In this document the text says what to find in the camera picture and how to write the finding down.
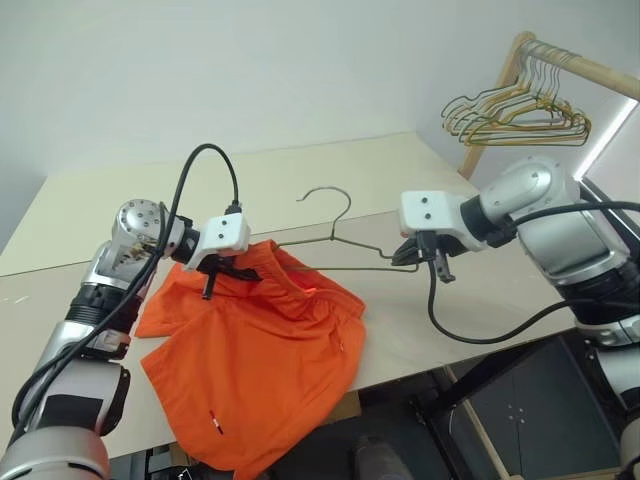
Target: clothes rack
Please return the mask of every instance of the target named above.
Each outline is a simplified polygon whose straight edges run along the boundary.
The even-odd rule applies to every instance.
[[[520,47],[530,41],[537,41],[535,34],[532,32],[522,32],[516,36],[498,77],[496,87],[504,87],[515,83],[519,74]],[[640,80],[631,75],[618,72],[579,55],[566,60],[562,54],[551,48],[536,50],[528,55],[609,88],[621,95],[640,101]],[[458,169],[458,173],[469,179],[478,166],[484,149],[485,146],[483,145],[467,147],[464,161]]]

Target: orange shirt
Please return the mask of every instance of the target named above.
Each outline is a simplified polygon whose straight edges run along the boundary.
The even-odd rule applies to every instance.
[[[171,337],[142,360],[171,429],[192,457],[237,480],[255,478],[322,423],[351,385],[364,304],[274,242],[236,258],[262,278],[173,267],[149,301],[138,337]]]

